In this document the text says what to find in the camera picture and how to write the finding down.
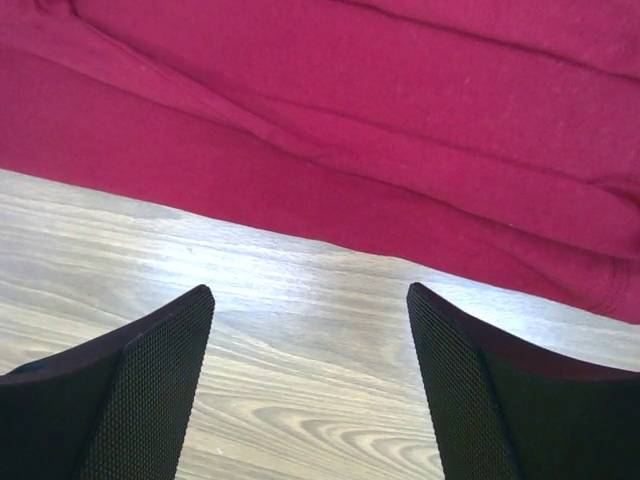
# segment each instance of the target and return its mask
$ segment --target folded red cloth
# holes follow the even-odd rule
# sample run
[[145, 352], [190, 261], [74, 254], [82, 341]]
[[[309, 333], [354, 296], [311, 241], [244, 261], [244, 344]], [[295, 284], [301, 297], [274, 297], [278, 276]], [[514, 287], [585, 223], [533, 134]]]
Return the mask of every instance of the folded red cloth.
[[640, 4], [5, 0], [0, 166], [640, 323]]

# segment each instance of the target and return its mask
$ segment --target red towel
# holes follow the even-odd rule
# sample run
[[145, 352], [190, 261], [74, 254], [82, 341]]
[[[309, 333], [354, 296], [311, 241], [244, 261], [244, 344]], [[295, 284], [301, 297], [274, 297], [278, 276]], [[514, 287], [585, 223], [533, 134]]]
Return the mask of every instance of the red towel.
[[1, 167], [640, 323], [635, 0], [0, 12]]

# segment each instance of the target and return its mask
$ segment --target wrinkled fabric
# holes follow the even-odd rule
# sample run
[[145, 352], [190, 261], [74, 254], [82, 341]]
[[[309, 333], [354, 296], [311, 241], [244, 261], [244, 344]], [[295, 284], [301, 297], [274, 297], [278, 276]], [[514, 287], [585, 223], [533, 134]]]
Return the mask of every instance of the wrinkled fabric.
[[0, 12], [2, 168], [640, 323], [635, 1]]

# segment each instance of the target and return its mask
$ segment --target wooden table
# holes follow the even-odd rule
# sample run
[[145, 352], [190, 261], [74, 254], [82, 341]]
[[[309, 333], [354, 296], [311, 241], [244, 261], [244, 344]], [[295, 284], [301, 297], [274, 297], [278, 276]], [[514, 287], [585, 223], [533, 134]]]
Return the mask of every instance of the wooden table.
[[211, 287], [184, 480], [443, 478], [404, 303], [413, 281], [552, 350], [640, 371], [637, 327], [5, 171], [0, 245], [0, 373]]

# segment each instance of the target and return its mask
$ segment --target light wood floor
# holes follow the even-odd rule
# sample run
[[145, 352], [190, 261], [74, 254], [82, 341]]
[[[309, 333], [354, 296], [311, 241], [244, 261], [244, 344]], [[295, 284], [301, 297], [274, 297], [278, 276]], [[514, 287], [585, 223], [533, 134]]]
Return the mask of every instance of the light wood floor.
[[180, 479], [441, 479], [404, 305], [413, 281], [553, 350], [640, 371], [640, 328], [0, 171], [0, 374], [199, 283], [214, 291]]

